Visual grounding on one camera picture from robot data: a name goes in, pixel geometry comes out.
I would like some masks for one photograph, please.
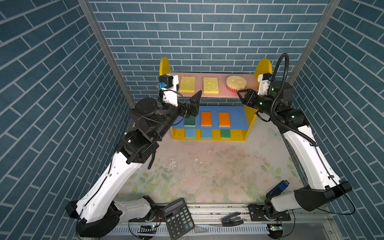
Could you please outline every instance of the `blue brick wallpaper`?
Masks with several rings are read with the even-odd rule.
[[[0,1],[0,239],[72,239],[128,104],[77,0]]]
[[[296,79],[295,106],[336,172],[353,187],[345,239],[384,239],[384,1],[342,0]],[[352,210],[345,197],[328,205]]]
[[[290,54],[290,71],[329,0],[91,0],[137,102],[157,97],[160,59],[171,71],[253,74]],[[202,98],[202,104],[241,104]]]

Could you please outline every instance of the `green sponge pad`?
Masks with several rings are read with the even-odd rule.
[[[231,131],[229,129],[221,129],[220,130],[220,137],[225,139],[231,138]]]
[[[189,118],[184,119],[184,126],[185,127],[195,127],[196,126],[196,117],[190,116]]]

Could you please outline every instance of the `calculator keypad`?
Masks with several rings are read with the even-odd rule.
[[[169,235],[171,236],[172,240],[181,237],[194,227],[193,221],[186,206],[182,206],[174,212],[174,216],[166,219]]]

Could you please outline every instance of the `smiley face sponge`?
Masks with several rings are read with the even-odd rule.
[[[247,81],[242,76],[232,75],[227,78],[227,89],[233,93],[244,90]]]

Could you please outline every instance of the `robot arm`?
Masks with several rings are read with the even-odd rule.
[[[166,132],[179,116],[197,116],[202,92],[189,99],[190,103],[178,103],[178,76],[160,76],[159,101],[153,98],[140,100],[129,115],[135,128],[126,133],[113,154],[111,163],[97,182],[80,200],[69,202],[66,211],[78,220],[76,232],[81,237],[102,237],[118,223],[145,217],[153,200],[144,196],[130,202],[114,202],[113,199],[129,177],[155,153]]]
[[[276,81],[277,69],[283,58],[285,58],[283,80]],[[270,116],[268,121],[272,120],[289,142],[308,178],[308,186],[266,200],[265,213],[269,219],[275,219],[279,212],[290,209],[303,208],[312,211],[352,190],[349,182],[341,181],[325,159],[314,140],[304,113],[291,107],[294,88],[285,82],[288,62],[288,54],[284,53],[273,75],[270,73],[259,75],[258,92],[252,89],[238,92],[244,105]]]

